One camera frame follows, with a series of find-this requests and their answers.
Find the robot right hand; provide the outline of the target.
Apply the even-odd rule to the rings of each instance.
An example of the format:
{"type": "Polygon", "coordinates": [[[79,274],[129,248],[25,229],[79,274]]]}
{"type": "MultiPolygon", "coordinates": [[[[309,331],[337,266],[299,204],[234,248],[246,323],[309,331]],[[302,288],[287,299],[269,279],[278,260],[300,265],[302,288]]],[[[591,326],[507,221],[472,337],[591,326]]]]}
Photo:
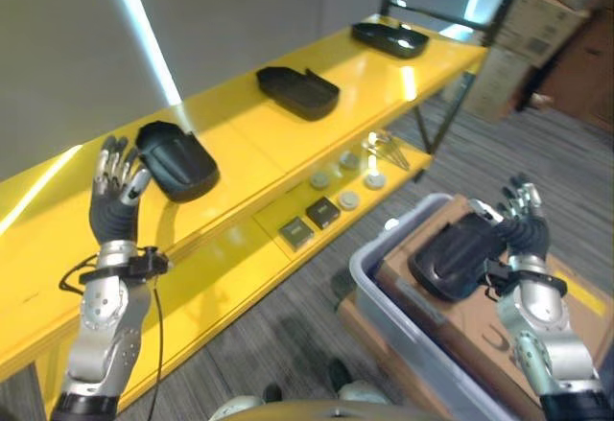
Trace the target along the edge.
{"type": "Polygon", "coordinates": [[[504,202],[492,206],[472,198],[469,207],[507,244],[510,255],[531,255],[546,261],[551,237],[543,200],[526,174],[513,175],[509,183],[501,189],[504,202]]]}

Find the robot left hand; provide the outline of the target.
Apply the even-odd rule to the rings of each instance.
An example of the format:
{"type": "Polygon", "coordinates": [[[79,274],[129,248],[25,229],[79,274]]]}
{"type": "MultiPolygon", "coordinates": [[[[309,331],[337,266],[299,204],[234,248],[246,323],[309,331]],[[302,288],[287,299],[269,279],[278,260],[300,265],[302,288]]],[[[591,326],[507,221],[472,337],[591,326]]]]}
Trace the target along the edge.
{"type": "Polygon", "coordinates": [[[96,159],[89,207],[89,224],[100,246],[114,241],[135,244],[138,239],[140,198],[152,175],[143,165],[133,165],[136,147],[126,151],[126,136],[108,136],[96,159]]]}

